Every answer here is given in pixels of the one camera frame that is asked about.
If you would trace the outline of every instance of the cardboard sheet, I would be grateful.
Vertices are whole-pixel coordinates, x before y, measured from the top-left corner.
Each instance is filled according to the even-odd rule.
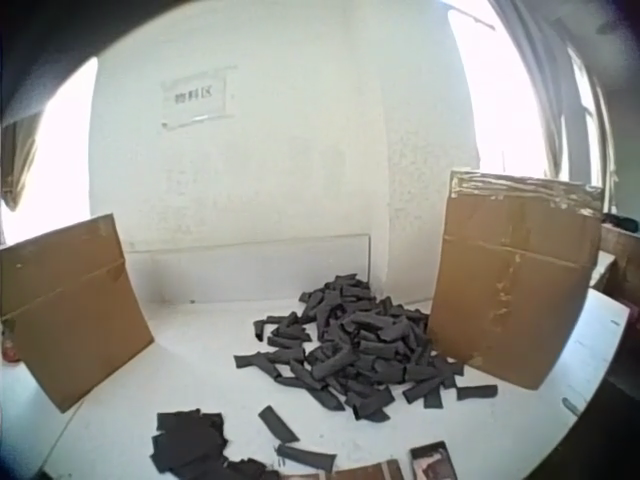
[[[0,249],[0,318],[61,412],[153,342],[112,215]]]
[[[333,473],[309,473],[307,475],[283,475],[284,480],[403,480],[397,460],[368,465],[366,467],[340,470]]]
[[[436,348],[537,389],[580,316],[601,214],[595,187],[452,172],[429,322]]]

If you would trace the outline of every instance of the paper sign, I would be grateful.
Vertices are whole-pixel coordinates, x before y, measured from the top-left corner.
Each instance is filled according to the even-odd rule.
[[[162,85],[162,126],[167,130],[227,118],[227,76],[231,68],[213,69]]]

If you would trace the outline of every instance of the white table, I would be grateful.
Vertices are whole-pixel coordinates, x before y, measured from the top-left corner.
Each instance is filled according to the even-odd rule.
[[[22,363],[2,366],[0,405],[0,455],[20,478],[38,472],[80,407],[79,403],[64,415],[59,413]]]
[[[421,402],[407,405],[400,396],[386,409],[391,420],[372,424],[356,422],[349,411],[328,412],[304,391],[281,387],[257,369],[235,370],[233,354],[268,349],[254,339],[251,321],[298,307],[291,301],[148,310],[157,342],[85,399],[45,470],[54,478],[163,478],[148,458],[155,414],[196,407],[224,413],[230,458],[251,456],[277,466],[277,442],[257,418],[272,405],[301,438],[301,448],[337,453],[337,470],[397,458],[410,480],[408,450],[445,440],[460,480],[524,478],[576,421],[562,398],[583,410],[595,393],[628,313],[590,291],[569,344],[537,392],[467,368],[461,386],[497,382],[498,397],[458,403],[445,391],[444,410],[423,410]],[[311,471],[292,462],[280,470]]]

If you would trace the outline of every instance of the window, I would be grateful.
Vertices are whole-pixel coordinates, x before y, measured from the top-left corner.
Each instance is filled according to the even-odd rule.
[[[604,177],[602,172],[603,158],[602,145],[600,145],[600,126],[596,112],[595,92],[591,88],[591,82],[587,70],[578,57],[578,54],[569,47],[569,56],[573,63],[573,72],[580,91],[580,101],[584,108],[587,120],[587,135],[589,138],[589,164],[591,167],[591,184],[599,187],[603,186]]]
[[[97,68],[91,59],[47,104],[18,209],[11,212],[0,202],[8,244],[89,218],[89,117]]]
[[[487,0],[443,1],[471,93],[480,169],[547,176],[536,93],[502,22]]]

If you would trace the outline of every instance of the pile of black foam pieces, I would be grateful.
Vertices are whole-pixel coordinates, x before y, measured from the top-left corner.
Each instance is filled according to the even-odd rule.
[[[224,456],[227,439],[220,413],[199,409],[157,414],[151,460],[159,473],[171,472],[180,480],[279,480],[253,458],[234,462]]]
[[[267,325],[276,325],[267,344],[278,350],[237,355],[236,368],[258,367],[280,385],[306,390],[329,410],[343,411],[346,405],[357,420],[376,423],[389,420],[383,409],[394,401],[390,385],[411,383],[404,398],[410,404],[422,399],[427,409],[443,408],[441,388],[455,388],[458,400],[498,394],[497,385],[458,387],[464,365],[433,350],[425,333],[429,315],[394,305],[389,297],[378,301],[356,274],[338,275],[303,293],[300,301],[306,304],[300,315],[254,322],[259,341]],[[311,336],[305,326],[311,323],[320,345],[306,353],[303,344]],[[288,365],[291,375],[278,365]]]

